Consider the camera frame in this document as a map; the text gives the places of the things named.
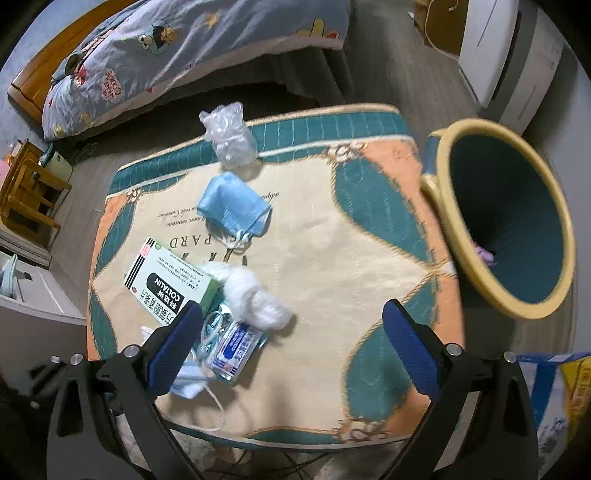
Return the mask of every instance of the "yellow bucket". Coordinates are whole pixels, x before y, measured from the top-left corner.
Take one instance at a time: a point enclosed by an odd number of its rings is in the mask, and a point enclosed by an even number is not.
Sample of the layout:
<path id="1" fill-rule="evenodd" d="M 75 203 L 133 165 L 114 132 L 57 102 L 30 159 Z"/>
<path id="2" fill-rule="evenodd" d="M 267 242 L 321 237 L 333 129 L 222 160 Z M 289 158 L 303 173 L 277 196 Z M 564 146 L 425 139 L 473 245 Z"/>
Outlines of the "yellow bucket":
<path id="1" fill-rule="evenodd" d="M 491 305 L 524 320 L 560 306 L 573 281 L 573 224 L 556 178 L 525 140 L 483 119 L 437 130 L 424 150 L 421 188 L 458 263 Z M 494 266 L 474 243 L 495 254 Z"/>

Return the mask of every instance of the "cotton ball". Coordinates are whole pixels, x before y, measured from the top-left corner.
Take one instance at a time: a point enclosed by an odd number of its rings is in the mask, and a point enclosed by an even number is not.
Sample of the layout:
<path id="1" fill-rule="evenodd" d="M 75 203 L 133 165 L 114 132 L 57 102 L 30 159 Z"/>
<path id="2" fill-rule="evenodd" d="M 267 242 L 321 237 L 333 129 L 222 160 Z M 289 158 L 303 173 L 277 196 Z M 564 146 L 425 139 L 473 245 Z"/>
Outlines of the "cotton ball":
<path id="1" fill-rule="evenodd" d="M 225 282 L 230 276 L 232 267 L 227 262 L 207 262 L 199 265 L 199 270 L 217 281 Z"/>
<path id="2" fill-rule="evenodd" d="M 262 289 L 255 274 L 245 267 L 232 268 L 224 283 L 223 295 L 232 311 L 232 316 L 239 322 L 251 325 L 251 301 L 253 295 Z"/>
<path id="3" fill-rule="evenodd" d="M 252 296 L 251 309 L 253 317 L 249 323 L 263 331 L 281 330 L 294 316 L 288 307 L 266 290 L 259 290 Z"/>

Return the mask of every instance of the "blue and white package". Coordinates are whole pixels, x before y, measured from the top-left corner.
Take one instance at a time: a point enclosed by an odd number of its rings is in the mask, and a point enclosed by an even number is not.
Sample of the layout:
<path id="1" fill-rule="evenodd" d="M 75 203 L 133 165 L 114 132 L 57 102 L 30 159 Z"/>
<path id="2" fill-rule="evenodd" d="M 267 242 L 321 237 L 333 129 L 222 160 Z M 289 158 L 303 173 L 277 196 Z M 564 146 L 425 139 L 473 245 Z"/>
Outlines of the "blue and white package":
<path id="1" fill-rule="evenodd" d="M 263 333 L 246 323 L 233 322 L 218 343 L 215 354 L 207 359 L 209 368 L 224 380 L 235 382 Z"/>
<path id="2" fill-rule="evenodd" d="M 574 438 L 591 399 L 591 352 L 518 356 L 534 410 L 542 478 Z"/>

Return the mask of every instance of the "patterned tablecloth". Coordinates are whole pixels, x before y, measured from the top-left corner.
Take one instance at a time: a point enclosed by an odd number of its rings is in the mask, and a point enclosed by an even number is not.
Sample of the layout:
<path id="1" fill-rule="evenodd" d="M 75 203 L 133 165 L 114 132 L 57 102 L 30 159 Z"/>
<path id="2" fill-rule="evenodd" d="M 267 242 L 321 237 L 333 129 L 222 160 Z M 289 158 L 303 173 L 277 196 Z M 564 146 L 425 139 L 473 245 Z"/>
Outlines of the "patterned tablecloth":
<path id="1" fill-rule="evenodd" d="M 419 190 L 417 147 L 398 110 L 347 105 L 249 123 L 262 162 L 241 174 L 272 206 L 268 232 L 242 255 L 213 239 L 195 205 L 220 166 L 197 138 L 122 167 L 96 236 L 89 288 L 89 357 L 141 343 L 157 322 L 124 275 L 150 236 L 187 261 L 243 264 L 296 312 L 249 360 L 234 387 L 212 389 L 234 444 L 335 448 L 413 432 L 428 399 L 414 389 L 384 335 L 398 298 L 441 340 L 463 344 L 457 277 Z M 212 399 L 157 400 L 176 429 L 209 437 Z"/>

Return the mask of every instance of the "mask ear loop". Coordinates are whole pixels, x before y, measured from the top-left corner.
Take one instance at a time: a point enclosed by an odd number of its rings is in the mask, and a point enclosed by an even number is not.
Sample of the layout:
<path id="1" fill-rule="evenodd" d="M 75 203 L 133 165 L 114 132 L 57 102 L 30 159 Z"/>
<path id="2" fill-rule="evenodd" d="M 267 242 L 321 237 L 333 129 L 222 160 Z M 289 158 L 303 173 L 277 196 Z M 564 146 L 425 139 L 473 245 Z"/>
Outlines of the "mask ear loop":
<path id="1" fill-rule="evenodd" d="M 229 248 L 230 250 L 240 250 L 239 253 L 241 253 L 250 246 L 252 235 L 248 232 L 238 230 L 236 232 L 236 239 L 234 240 L 233 235 L 231 235 L 225 228 L 217 226 L 209 219 L 205 220 L 205 226 L 209 233 L 211 233 L 224 247 Z"/>
<path id="2" fill-rule="evenodd" d="M 206 337 L 207 324 L 215 316 L 221 317 L 222 313 L 217 310 L 215 312 L 211 312 L 209 315 L 207 315 L 207 317 L 205 317 L 205 320 L 203 322 L 203 327 L 201 328 L 201 345 L 203 345 L 203 346 L 210 344 L 213 341 L 213 339 L 217 336 L 220 329 L 222 328 L 222 319 L 220 318 L 219 321 L 217 322 L 217 325 L 214 327 L 214 330 Z M 207 382 L 205 383 L 205 390 L 213 398 L 213 401 L 216 403 L 217 407 L 220 410 L 220 423 L 218 424 L 217 427 L 207 428 L 207 427 L 200 427 L 198 425 L 195 425 L 194 428 L 196 428 L 197 430 L 201 430 L 202 432 L 219 432 L 222 428 L 224 428 L 224 426 L 226 424 L 225 412 L 224 412 L 222 403 L 217 399 L 215 393 L 212 392 L 211 388 L 209 388 L 209 384 Z"/>

